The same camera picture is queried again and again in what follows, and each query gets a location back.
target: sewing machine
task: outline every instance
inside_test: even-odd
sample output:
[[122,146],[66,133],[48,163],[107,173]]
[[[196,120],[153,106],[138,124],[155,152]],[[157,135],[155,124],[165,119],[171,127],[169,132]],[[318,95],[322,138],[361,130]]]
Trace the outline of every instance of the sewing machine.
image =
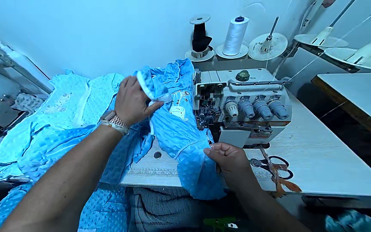
[[252,148],[268,144],[291,121],[284,84],[266,69],[205,71],[193,77],[197,128],[215,142]]

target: person's left hand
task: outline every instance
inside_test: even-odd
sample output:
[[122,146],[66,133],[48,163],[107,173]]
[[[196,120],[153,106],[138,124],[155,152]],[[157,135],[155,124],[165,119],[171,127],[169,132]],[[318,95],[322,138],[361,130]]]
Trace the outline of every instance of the person's left hand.
[[156,102],[147,107],[149,101],[150,99],[142,91],[137,77],[129,76],[120,84],[114,110],[127,126],[131,126],[147,118],[164,104]]

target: green object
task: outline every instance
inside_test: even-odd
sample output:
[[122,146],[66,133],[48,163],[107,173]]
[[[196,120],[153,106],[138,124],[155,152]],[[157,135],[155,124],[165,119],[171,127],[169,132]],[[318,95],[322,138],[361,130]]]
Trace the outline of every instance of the green object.
[[209,225],[216,229],[221,229],[224,232],[224,229],[227,228],[227,224],[233,223],[236,221],[235,217],[227,217],[227,218],[207,218],[204,219],[204,224]]
[[250,78],[250,73],[247,70],[243,70],[237,73],[236,80],[237,81],[248,81]]

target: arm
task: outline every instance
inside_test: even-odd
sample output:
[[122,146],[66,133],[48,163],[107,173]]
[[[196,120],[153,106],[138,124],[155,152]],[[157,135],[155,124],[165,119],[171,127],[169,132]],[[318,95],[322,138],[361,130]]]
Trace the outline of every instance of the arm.
[[[121,82],[115,110],[130,126],[162,106],[147,107],[136,77]],[[122,133],[100,125],[57,161],[25,195],[1,227],[6,231],[77,231],[81,211],[95,190]]]
[[211,147],[204,153],[219,164],[227,186],[236,193],[251,221],[270,232],[309,231],[261,189],[243,149],[223,142]]

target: tabletop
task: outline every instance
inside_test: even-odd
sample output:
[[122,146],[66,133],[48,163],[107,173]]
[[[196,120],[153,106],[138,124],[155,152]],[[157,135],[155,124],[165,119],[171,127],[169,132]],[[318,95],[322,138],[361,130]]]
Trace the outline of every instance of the tabletop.
[[319,74],[312,82],[371,132],[371,73]]
[[[318,196],[371,197],[371,168],[332,133],[302,103],[289,93],[292,122],[273,139],[269,156],[280,156],[289,162],[294,176],[291,182],[303,194]],[[154,158],[156,151],[161,158]],[[262,159],[258,149],[245,149],[247,157]],[[124,186],[180,187],[177,161],[163,152],[156,141],[152,149],[122,179]],[[261,187],[275,191],[271,174],[252,167]]]

